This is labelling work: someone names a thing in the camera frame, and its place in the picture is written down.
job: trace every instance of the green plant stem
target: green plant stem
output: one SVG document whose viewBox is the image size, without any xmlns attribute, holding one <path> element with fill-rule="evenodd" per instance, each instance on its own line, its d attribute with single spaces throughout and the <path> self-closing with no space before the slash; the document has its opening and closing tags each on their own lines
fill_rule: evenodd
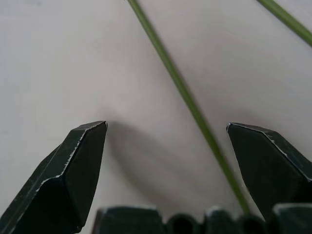
<svg viewBox="0 0 312 234">
<path fill-rule="evenodd" d="M 312 33 L 274 0 L 257 1 L 273 15 L 275 15 L 280 21 L 282 21 L 287 27 L 289 27 L 294 33 L 301 37 L 308 45 L 312 46 Z"/>
<path fill-rule="evenodd" d="M 203 133 L 207 143 L 209 144 L 216 160 L 218 161 L 225 177 L 227 178 L 233 192 L 235 193 L 237 200 L 245 213 L 250 211 L 248 203 L 241 191 L 241 188 L 238 182 L 235 179 L 235 176 L 226 161 L 224 155 L 221 153 L 221 150 L 214 138 L 208 123 L 206 122 L 203 114 L 200 112 L 199 108 L 197 107 L 195 101 L 193 100 L 190 91 L 188 90 L 186 84 L 184 83 L 183 79 L 181 78 L 176 66 L 174 65 L 173 61 L 170 59 L 168 53 L 166 52 L 163 44 L 161 43 L 157 33 L 153 29 L 151 23 L 145 16 L 143 10 L 139 6 L 137 0 L 128 0 L 129 4 L 131 5 L 132 9 L 134 10 L 138 20 L 142 24 L 147 36 L 149 37 L 151 43 L 155 47 L 157 53 L 159 54 L 163 64 L 167 68 L 173 82 L 175 83 L 177 89 L 179 90 L 183 100 L 185 101 L 186 105 L 188 106 L 190 112 L 192 113 L 194 120 L 196 121 L 198 127 L 200 128 L 201 132 Z"/>
</svg>

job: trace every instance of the white wall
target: white wall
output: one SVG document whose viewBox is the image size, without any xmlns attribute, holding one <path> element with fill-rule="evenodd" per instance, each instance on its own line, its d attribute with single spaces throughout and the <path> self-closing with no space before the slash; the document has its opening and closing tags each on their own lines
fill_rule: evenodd
<svg viewBox="0 0 312 234">
<path fill-rule="evenodd" d="M 140 2 L 242 186 L 230 121 L 276 130 L 312 159 L 312 48 L 255 0 Z M 312 28 L 307 0 L 279 2 Z M 72 128 L 95 120 L 109 131 L 82 233 L 101 206 L 241 212 L 126 1 L 0 1 L 0 110 L 0 214 Z"/>
</svg>

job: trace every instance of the white surface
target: white surface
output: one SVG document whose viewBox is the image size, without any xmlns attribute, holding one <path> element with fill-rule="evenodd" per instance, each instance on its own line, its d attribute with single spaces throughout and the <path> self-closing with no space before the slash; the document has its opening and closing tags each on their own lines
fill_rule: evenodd
<svg viewBox="0 0 312 234">
<path fill-rule="evenodd" d="M 312 159 L 308 45 L 254 0 L 141 3 L 239 179 L 230 121 L 277 130 Z M 2 0 L 0 108 L 0 213 L 69 130 L 95 120 L 108 120 L 109 131 L 82 233 L 101 206 L 154 204 L 164 217 L 199 219 L 213 205 L 240 213 L 126 1 Z"/>
</svg>

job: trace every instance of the green stalk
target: green stalk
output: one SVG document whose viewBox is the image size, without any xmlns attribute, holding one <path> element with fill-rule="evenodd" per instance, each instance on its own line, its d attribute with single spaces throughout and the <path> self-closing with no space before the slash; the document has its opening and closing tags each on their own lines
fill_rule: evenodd
<svg viewBox="0 0 312 234">
<path fill-rule="evenodd" d="M 195 101 L 193 100 L 190 91 L 188 90 L 185 82 L 181 78 L 176 66 L 174 65 L 173 61 L 170 59 L 168 53 L 166 52 L 163 44 L 161 43 L 158 35 L 156 34 L 155 30 L 153 29 L 151 23 L 145 16 L 143 10 L 139 6 L 137 0 L 128 0 L 129 4 L 131 5 L 132 9 L 134 10 L 138 20 L 142 24 L 147 36 L 149 37 L 151 43 L 155 47 L 157 53 L 159 54 L 163 64 L 167 68 L 173 82 L 175 83 L 177 89 L 179 90 L 183 100 L 185 101 L 186 105 L 188 106 L 190 112 L 192 113 L 194 120 L 196 121 L 198 127 L 200 128 L 202 134 L 204 135 L 208 145 L 210 146 L 216 160 L 218 161 L 225 177 L 227 178 L 233 192 L 236 195 L 236 198 L 245 213 L 250 211 L 248 203 L 241 191 L 241 188 L 238 182 L 235 179 L 235 176 L 226 161 L 224 155 L 221 153 L 221 150 L 206 122 L 203 114 L 200 112 L 199 108 L 197 107 Z"/>
<path fill-rule="evenodd" d="M 280 21 L 282 21 L 287 27 L 289 27 L 294 33 L 301 37 L 301 39 L 303 39 L 308 45 L 312 46 L 312 33 L 287 11 L 285 11 L 280 5 L 273 0 L 257 1 L 273 15 L 275 15 Z"/>
</svg>

